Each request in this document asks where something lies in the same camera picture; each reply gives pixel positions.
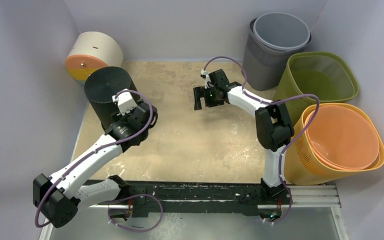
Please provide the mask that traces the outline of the black ribbed waste bin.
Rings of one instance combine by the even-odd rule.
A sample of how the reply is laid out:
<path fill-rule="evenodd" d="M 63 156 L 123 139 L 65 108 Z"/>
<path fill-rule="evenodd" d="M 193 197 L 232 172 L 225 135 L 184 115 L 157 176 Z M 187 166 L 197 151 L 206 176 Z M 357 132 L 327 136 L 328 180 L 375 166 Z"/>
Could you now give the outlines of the black ribbed waste bin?
<path fill-rule="evenodd" d="M 113 115 L 119 109 L 113 102 L 112 96 L 124 89 L 137 90 L 129 73 L 118 66 L 100 68 L 85 81 L 85 95 L 98 116 L 103 130 L 116 122 Z"/>

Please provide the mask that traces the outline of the light grey smooth bucket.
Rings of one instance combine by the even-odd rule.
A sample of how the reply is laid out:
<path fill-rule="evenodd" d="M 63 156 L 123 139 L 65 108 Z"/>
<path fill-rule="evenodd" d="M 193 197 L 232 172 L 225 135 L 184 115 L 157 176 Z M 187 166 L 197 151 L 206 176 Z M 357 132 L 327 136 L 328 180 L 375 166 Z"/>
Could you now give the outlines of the light grey smooth bucket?
<path fill-rule="evenodd" d="M 311 37 L 308 25 L 285 12 L 268 12 L 253 24 L 253 32 L 264 45 L 279 51 L 293 51 L 305 46 Z"/>

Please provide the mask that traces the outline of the olive green waste bin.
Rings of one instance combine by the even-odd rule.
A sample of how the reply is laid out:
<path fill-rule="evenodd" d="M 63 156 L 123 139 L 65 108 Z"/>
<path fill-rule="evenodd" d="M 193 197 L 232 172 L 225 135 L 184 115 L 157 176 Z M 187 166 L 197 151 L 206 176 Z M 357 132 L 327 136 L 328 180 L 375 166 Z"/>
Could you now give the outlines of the olive green waste bin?
<path fill-rule="evenodd" d="M 314 94 L 321 103 L 346 103 L 359 90 L 354 73 L 341 57 L 331 52 L 301 52 L 288 59 L 273 100 Z"/>

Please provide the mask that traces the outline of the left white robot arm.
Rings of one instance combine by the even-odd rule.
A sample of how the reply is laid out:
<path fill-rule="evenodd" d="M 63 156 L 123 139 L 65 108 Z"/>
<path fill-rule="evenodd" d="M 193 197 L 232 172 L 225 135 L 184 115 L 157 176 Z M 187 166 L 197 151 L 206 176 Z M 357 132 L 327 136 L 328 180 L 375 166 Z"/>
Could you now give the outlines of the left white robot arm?
<path fill-rule="evenodd" d="M 92 184 L 85 183 L 98 170 L 130 147 L 139 146 L 158 120 L 158 110 L 148 102 L 122 103 L 113 114 L 115 121 L 97 141 L 75 160 L 50 176 L 39 174 L 33 180 L 34 224 L 60 228 L 81 208 L 110 201 L 132 199 L 129 184 L 118 175 Z"/>

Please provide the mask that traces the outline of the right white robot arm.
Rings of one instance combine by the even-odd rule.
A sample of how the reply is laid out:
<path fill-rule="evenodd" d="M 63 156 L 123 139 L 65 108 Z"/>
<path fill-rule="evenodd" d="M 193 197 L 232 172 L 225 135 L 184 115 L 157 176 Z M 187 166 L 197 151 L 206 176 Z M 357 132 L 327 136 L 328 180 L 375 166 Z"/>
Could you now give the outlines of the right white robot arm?
<path fill-rule="evenodd" d="M 222 69 L 210 73 L 203 69 L 200 76 L 204 85 L 193 89 L 194 110 L 230 104 L 254 117 L 257 140 L 265 149 L 262 180 L 269 188 L 281 186 L 282 164 L 279 157 L 294 135 L 286 105 L 248 92 L 238 82 L 229 82 Z"/>

